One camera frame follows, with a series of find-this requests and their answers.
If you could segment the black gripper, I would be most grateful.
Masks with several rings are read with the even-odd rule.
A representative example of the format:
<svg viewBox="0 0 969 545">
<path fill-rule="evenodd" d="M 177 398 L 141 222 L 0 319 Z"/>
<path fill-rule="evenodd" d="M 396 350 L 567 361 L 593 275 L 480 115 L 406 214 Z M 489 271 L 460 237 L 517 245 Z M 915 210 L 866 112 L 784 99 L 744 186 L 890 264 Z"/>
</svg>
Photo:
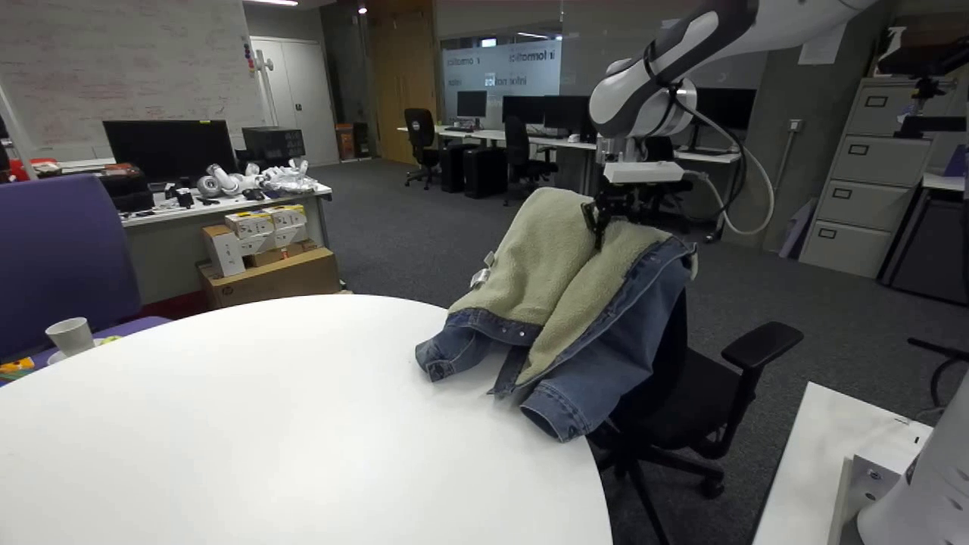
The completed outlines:
<svg viewBox="0 0 969 545">
<path fill-rule="evenodd" d="M 603 180 L 589 202 L 589 229 L 605 237 L 612 222 L 628 222 L 660 229 L 684 233 L 689 222 L 675 213 L 682 194 L 689 191 L 689 180 L 635 180 L 635 185 L 607 185 Z"/>
</svg>

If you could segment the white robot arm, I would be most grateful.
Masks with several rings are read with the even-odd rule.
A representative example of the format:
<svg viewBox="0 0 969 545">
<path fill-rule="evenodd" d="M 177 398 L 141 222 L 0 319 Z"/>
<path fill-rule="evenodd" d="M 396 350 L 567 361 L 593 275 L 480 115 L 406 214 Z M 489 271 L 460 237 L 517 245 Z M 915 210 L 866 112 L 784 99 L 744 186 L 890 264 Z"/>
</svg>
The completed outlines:
<svg viewBox="0 0 969 545">
<path fill-rule="evenodd" d="M 635 152 L 645 139 L 670 139 L 695 105 L 682 99 L 688 75 L 720 56 L 805 44 L 843 28 L 875 0 L 706 0 L 689 19 L 657 32 L 637 56 L 615 60 L 593 88 L 587 115 L 605 156 L 605 186 L 583 210 L 603 237 L 615 217 L 677 226 L 657 210 L 662 194 L 688 191 L 684 170 Z"/>
</svg>

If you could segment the white robot base platform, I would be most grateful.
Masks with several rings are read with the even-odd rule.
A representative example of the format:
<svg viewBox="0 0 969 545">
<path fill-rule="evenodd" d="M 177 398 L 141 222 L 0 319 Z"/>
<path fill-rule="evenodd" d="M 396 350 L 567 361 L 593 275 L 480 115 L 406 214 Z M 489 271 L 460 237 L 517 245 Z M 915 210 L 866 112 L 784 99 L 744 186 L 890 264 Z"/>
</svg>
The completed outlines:
<svg viewBox="0 0 969 545">
<path fill-rule="evenodd" d="M 751 545 L 969 545 L 969 377 L 931 428 L 808 382 Z"/>
</svg>

